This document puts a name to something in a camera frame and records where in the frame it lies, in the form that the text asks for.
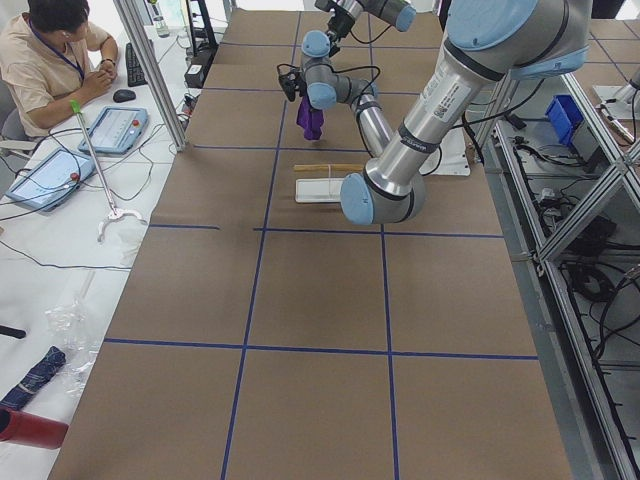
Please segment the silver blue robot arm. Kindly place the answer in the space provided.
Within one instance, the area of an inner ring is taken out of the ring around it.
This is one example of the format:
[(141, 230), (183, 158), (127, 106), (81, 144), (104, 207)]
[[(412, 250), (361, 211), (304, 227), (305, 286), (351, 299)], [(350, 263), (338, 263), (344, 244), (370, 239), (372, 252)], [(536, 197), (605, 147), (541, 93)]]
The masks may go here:
[(327, 29), (311, 30), (302, 40), (301, 65), (297, 69), (301, 103), (297, 125), (304, 138), (321, 138), (324, 112), (336, 104), (344, 104), (353, 112), (356, 125), (367, 152), (381, 155), (389, 143), (393, 130), (383, 118), (374, 79), (354, 79), (345, 71), (338, 71), (332, 57), (338, 53), (340, 42), (352, 30), (363, 13), (369, 13), (400, 32), (407, 31), (416, 11), (406, 1), (316, 1), (314, 6), (330, 12)]
[(419, 173), (486, 85), (548, 78), (586, 60), (589, 1), (454, 1), (433, 76), (381, 153), (342, 183), (345, 217), (357, 225), (398, 223), (422, 208)]

